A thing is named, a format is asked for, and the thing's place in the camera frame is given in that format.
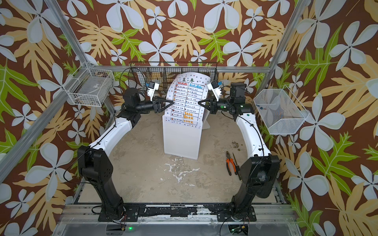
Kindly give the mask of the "dotted border table menu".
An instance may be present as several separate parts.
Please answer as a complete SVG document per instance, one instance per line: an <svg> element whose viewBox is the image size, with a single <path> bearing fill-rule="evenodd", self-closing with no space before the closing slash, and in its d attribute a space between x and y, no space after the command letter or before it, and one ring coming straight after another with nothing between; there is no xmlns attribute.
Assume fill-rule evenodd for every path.
<svg viewBox="0 0 378 236"><path fill-rule="evenodd" d="M207 98L211 78L197 72L176 76L171 83L166 99L174 102L164 112L164 120L172 124L199 128L202 126L204 107L199 101Z"/></svg>

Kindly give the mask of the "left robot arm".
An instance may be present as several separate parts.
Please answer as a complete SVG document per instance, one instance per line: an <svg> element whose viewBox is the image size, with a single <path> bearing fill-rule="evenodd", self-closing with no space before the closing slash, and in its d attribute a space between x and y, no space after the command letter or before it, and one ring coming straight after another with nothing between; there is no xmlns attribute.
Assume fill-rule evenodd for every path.
<svg viewBox="0 0 378 236"><path fill-rule="evenodd" d="M123 94L124 103L112 126L89 146L81 146L78 151L78 171L94 187L101 200L99 221L121 222L126 217L122 197L112 181L113 165L109 155L119 141L138 123L142 114L151 111L164 112L174 101L155 96L150 101L142 101L136 88L129 88Z"/></svg>

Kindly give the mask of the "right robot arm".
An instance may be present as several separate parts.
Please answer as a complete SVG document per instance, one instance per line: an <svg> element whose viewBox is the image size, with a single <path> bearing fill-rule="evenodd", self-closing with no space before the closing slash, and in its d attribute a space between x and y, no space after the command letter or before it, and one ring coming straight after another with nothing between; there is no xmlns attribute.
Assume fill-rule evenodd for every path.
<svg viewBox="0 0 378 236"><path fill-rule="evenodd" d="M252 104L246 102L246 85L232 83L227 98L221 98L221 88L217 82L211 82L207 87L214 95L199 101L199 105L211 114L222 111L232 116L242 133L248 155L244 164L237 169L242 181L241 186L232 197L228 209L222 210L221 213L225 215L227 221L245 219L255 221L253 199L269 197L280 168L280 160L271 153L263 141L254 108Z"/></svg>

